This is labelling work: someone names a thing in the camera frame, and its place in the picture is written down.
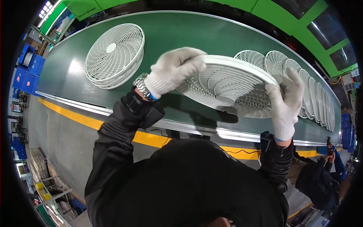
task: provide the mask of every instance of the knit glove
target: knit glove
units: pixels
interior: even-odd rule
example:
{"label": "knit glove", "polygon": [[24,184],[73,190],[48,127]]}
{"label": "knit glove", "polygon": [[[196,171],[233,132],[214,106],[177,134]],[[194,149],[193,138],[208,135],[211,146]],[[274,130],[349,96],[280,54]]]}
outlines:
{"label": "knit glove", "polygon": [[171,50],[160,56],[151,73],[145,78],[144,83],[155,99],[177,88],[187,77],[197,74],[205,69],[206,65],[201,60],[186,60],[207,53],[191,47]]}
{"label": "knit glove", "polygon": [[304,93],[304,82],[298,72],[286,69],[287,77],[273,75],[284,90],[282,97],[278,86],[266,84],[265,89],[271,100],[272,123],[275,129],[275,138],[286,141],[295,133],[294,124],[298,121],[297,115],[301,109]]}

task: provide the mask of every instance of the wristwatch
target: wristwatch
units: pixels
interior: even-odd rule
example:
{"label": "wristwatch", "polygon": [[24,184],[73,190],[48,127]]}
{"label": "wristwatch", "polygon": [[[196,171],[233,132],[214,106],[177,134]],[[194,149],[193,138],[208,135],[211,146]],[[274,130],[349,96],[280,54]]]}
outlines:
{"label": "wristwatch", "polygon": [[136,86],[137,89],[139,89],[139,91],[144,96],[144,98],[146,98],[150,102],[154,102],[157,99],[155,99],[152,96],[149,89],[145,86],[145,83],[144,83],[144,80],[146,79],[147,76],[148,76],[148,73],[143,73],[143,74],[139,75],[132,84],[134,86]]}

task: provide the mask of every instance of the conveyor belt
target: conveyor belt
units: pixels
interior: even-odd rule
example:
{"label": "conveyor belt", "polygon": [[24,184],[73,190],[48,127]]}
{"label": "conveyor belt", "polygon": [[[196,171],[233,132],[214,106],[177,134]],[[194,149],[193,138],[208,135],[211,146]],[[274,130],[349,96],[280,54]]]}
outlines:
{"label": "conveyor belt", "polygon": [[[108,29],[122,23],[135,23],[145,33],[144,59],[133,78],[113,90],[102,90],[91,84],[85,76],[86,55],[96,39]],[[37,91],[55,97],[77,102],[112,108],[125,95],[135,77],[150,72],[150,66],[158,57],[168,51],[183,46],[202,49],[208,54],[233,57],[245,49],[266,54],[270,50],[283,52],[296,60],[302,68],[320,82],[328,92],[335,108],[335,130],[330,132],[309,119],[299,118],[295,125],[294,139],[324,143],[330,136],[332,143],[339,143],[341,111],[340,102],[330,87],[307,62],[292,50],[266,34],[241,23],[217,16],[194,12],[153,11],[124,15],[92,25],[57,44],[49,53]],[[207,131],[226,135],[247,133],[258,135],[269,130],[273,132],[271,119],[239,118],[201,105],[177,91],[161,98],[165,108],[165,123],[171,128]]]}

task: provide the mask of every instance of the wire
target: wire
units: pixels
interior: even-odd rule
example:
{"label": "wire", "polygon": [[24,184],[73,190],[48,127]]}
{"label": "wire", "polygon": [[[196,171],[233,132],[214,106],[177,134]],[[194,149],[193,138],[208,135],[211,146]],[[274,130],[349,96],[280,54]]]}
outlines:
{"label": "wire", "polygon": [[163,145],[161,146],[161,147],[163,147],[167,142],[168,142],[168,139],[169,139],[169,136],[167,136],[167,135],[163,135],[163,131],[161,130],[161,129],[153,129],[153,130],[150,130],[150,131],[147,131],[146,129],[145,129],[145,132],[147,132],[147,133],[150,133],[150,132],[152,132],[152,131],[160,131],[160,134],[163,136],[163,137],[167,137],[166,138],[166,140],[165,140],[165,142],[163,143]]}
{"label": "wire", "polygon": [[256,150],[256,151],[253,151],[253,152],[247,152],[247,151],[245,151],[245,150],[243,150],[243,149],[241,149],[240,151],[237,151],[237,152],[232,152],[232,151],[226,151],[226,152],[230,152],[230,153],[232,153],[232,154],[237,154],[237,153],[239,153],[239,152],[241,152],[241,151],[244,151],[245,153],[247,153],[247,154],[252,154],[252,153],[255,153],[255,152],[261,152],[260,150]]}
{"label": "wire", "polygon": [[338,81],[337,81],[336,83],[331,83],[331,82],[330,82],[330,80],[328,80],[328,82],[329,82],[330,84],[337,84],[337,83],[339,83],[339,81],[340,81],[341,77],[342,77],[342,76],[340,76],[340,77],[339,77],[339,79],[338,79]]}

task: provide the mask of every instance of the yellow floor line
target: yellow floor line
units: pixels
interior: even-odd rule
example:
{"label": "yellow floor line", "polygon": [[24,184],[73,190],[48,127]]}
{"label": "yellow floor line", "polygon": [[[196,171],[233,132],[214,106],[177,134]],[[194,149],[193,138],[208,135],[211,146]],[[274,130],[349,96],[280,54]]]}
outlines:
{"label": "yellow floor line", "polygon": [[290,215],[287,219],[290,219],[292,217],[294,217],[295,215],[297,215],[300,211],[302,211],[303,209],[307,208],[308,206],[310,206],[313,203],[309,203],[308,205],[304,206],[303,208],[301,208],[300,210],[298,210],[297,212],[293,213],[292,215]]}
{"label": "yellow floor line", "polygon": [[[90,128],[96,129],[96,130],[98,130],[100,128],[101,124],[103,123],[103,121],[93,119],[93,118],[75,113],[73,111],[64,109],[60,106],[57,106],[51,102],[46,101],[40,97],[38,97],[38,102],[42,103],[49,109],[65,116],[73,121],[76,121],[80,124],[83,124],[85,126],[88,126]],[[141,131],[137,131],[133,141],[136,143],[141,143],[141,144],[161,148],[162,146],[167,144],[170,141],[170,139],[160,136],[160,135],[154,135],[154,134],[150,134],[150,133],[144,133]],[[227,151],[231,156],[233,156],[234,158],[237,158],[237,159],[257,160],[258,155],[260,154],[259,150],[256,150],[256,149],[242,149],[242,148],[238,148],[238,147],[226,147],[226,146],[221,146],[221,148],[224,149],[225,151]],[[304,156],[307,158],[319,156],[319,154],[317,153],[316,150],[298,151],[298,153],[300,156]]]}

